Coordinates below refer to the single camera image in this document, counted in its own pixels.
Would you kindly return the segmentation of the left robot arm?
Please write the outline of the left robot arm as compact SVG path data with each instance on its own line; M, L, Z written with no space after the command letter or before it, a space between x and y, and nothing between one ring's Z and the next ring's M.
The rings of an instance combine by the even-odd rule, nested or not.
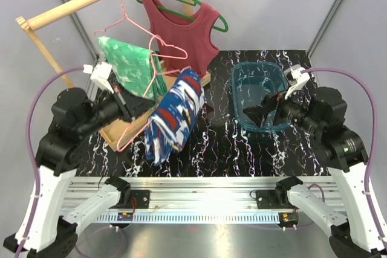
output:
M134 121L155 102L134 96L116 86L100 102L92 102L81 88L62 91L52 105L48 132L32 155L35 177L28 211L19 230L3 246L28 257L66 257L80 234L111 207L131 201L131 185L119 177L108 178L102 188L66 215L60 210L67 189L83 160L83 145L101 128L121 119Z

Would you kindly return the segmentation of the blue patterned trousers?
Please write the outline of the blue patterned trousers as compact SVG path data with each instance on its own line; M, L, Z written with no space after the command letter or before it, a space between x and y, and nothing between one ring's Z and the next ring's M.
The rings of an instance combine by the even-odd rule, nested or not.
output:
M184 148L204 106L204 89L198 74L184 70L148 118L146 159L158 166L171 153Z

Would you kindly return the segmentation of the green tie-dye trousers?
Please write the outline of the green tie-dye trousers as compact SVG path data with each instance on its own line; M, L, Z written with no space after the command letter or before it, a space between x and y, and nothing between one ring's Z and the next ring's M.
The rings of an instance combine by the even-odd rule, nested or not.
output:
M117 81L131 94L157 101L167 93L167 85L158 57L148 49L108 36L99 36L98 44Z

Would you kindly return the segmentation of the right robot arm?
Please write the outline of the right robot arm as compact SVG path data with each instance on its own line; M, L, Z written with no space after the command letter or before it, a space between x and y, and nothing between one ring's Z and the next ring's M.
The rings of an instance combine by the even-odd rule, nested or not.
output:
M345 214L327 205L295 176L276 183L275 202L304 212L327 235L337 257L386 257L364 188L370 160L360 136L344 124L346 109L338 90L319 87L307 106L279 92L267 94L260 105L243 112L259 127L274 112L274 125L287 121L308 133L317 160L334 179Z

